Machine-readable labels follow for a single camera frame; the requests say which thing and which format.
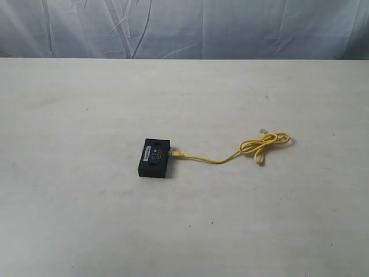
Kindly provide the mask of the black network switch box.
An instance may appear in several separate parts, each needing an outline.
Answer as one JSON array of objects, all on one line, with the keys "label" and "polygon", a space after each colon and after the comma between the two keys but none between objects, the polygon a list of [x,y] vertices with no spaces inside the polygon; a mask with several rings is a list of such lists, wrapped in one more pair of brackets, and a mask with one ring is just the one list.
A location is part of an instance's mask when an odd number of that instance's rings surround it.
[{"label": "black network switch box", "polygon": [[170,150],[169,140],[146,138],[138,165],[138,175],[148,178],[165,178]]}]

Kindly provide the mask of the white wrinkled backdrop curtain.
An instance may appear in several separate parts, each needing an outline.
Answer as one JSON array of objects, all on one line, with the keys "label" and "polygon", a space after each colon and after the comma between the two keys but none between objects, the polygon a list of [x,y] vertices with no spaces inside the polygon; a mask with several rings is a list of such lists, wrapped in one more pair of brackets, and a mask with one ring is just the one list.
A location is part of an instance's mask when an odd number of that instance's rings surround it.
[{"label": "white wrinkled backdrop curtain", "polygon": [[367,1],[2,1],[1,56],[367,59]]}]

